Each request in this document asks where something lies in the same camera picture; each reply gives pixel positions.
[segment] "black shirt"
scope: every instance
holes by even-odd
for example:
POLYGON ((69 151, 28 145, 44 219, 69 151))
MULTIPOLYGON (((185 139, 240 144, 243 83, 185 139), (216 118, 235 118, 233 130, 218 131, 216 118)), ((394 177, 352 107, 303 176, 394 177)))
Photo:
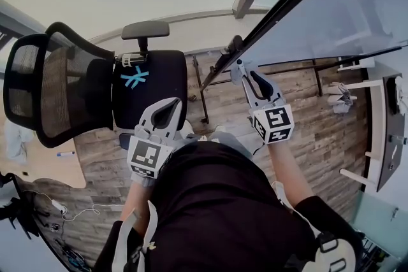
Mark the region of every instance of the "black shirt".
MULTIPOLYGON (((150 200, 159 222, 146 271, 280 271, 293 254, 313 261, 318 248, 308 223, 280 204, 262 170, 219 143, 196 142, 175 152, 150 200)), ((295 209, 360 256, 358 235, 319 197, 295 209)), ((120 226, 113 225, 94 271, 110 271, 120 226)), ((132 231, 128 257, 141 242, 132 231)))

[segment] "forearm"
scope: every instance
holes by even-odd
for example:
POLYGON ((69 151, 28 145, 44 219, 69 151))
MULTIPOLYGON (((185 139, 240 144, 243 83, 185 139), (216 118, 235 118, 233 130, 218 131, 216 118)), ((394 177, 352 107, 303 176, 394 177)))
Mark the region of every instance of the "forearm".
POLYGON ((139 183, 132 182, 127 195, 126 202, 123 206, 120 220, 125 221, 129 214, 135 210, 136 214, 140 216, 136 224, 133 226, 140 236, 144 236, 147 226, 149 224, 149 205, 147 201, 150 199, 152 187, 143 187, 139 183))
POLYGON ((285 195, 292 206, 313 196, 313 191, 300 170, 286 141, 268 145, 276 180, 283 183, 285 195))

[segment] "white cable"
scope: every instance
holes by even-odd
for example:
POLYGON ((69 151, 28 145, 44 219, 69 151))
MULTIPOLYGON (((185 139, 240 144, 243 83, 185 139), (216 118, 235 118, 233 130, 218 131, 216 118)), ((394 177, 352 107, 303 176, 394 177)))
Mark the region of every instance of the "white cable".
POLYGON ((80 213, 78 213, 72 219, 69 219, 69 220, 65 219, 65 214, 67 214, 67 212, 68 212, 68 209, 67 209, 66 212, 64 214, 62 214, 62 218, 66 222, 74 221, 77 218, 77 216, 81 215, 85 211, 93 211, 96 215, 100 215, 101 212, 98 211, 97 209, 95 209, 95 206, 123 206, 123 204, 93 204, 92 208, 86 208, 86 209, 82 210, 80 213))
MULTIPOLYGON (((36 192, 35 190, 28 190, 28 189, 23 190, 23 192, 33 192, 33 193, 36 193, 36 194, 39 194, 39 195, 44 195, 44 196, 47 196, 47 197, 48 197, 48 199, 53 203, 53 205, 54 205, 54 202, 58 203, 57 201, 52 200, 51 197, 48 196, 46 193, 40 193, 40 192, 36 192)), ((78 214, 75 215, 72 219, 69 219, 69 220, 65 219, 65 215, 68 213, 68 208, 67 208, 66 206, 64 206, 64 205, 61 205, 61 204, 60 204, 60 206, 61 206, 62 208, 64 208, 64 210, 61 212, 61 217, 62 217, 62 219, 63 219, 64 221, 66 221, 66 222, 70 222, 70 221, 74 221, 74 220, 77 218, 77 216, 81 215, 81 214, 82 214, 83 212, 85 212, 85 211, 93 211, 96 215, 100 215, 101 212, 98 211, 97 209, 95 209, 95 206, 123 206, 123 204, 93 204, 93 205, 92 205, 92 208, 86 208, 86 209, 82 210, 80 213, 78 213, 78 214)))

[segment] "black metal leg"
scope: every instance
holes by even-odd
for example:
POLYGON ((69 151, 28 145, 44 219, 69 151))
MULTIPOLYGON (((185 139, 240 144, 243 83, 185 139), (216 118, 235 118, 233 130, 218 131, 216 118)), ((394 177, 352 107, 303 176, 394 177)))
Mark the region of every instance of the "black metal leg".
MULTIPOLYGON (((193 64, 194 64, 194 68, 196 69, 197 82, 201 88, 200 72, 198 71, 198 61, 195 55, 193 56, 193 64)), ((205 118, 203 118, 201 122, 205 122, 206 124, 209 124, 210 119, 208 118, 207 105, 205 104, 204 92, 201 89, 200 89, 200 95, 201 95, 201 102, 203 103, 203 109, 204 109, 204 115, 205 115, 205 118)))
MULTIPOLYGON (((312 62, 313 62, 313 66, 316 66, 316 60, 312 59, 312 62)), ((321 89, 319 70, 316 67, 314 68, 314 74, 316 76, 317 88, 319 89, 319 96, 323 96, 323 90, 321 89)))

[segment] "gray pants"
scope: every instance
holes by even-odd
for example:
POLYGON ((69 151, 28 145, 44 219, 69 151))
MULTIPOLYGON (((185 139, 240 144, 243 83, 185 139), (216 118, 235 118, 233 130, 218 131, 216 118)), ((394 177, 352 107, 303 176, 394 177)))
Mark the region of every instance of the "gray pants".
MULTIPOLYGON (((176 141, 174 151, 180 150, 182 147, 197 142, 201 136, 195 134, 188 134, 186 138, 176 141)), ((252 154, 248 151, 236 138, 234 135, 228 132, 213 132, 207 141, 212 141, 214 138, 218 139, 221 144, 231 147, 234 150, 240 152, 242 155, 246 156, 249 160, 252 160, 252 154)))

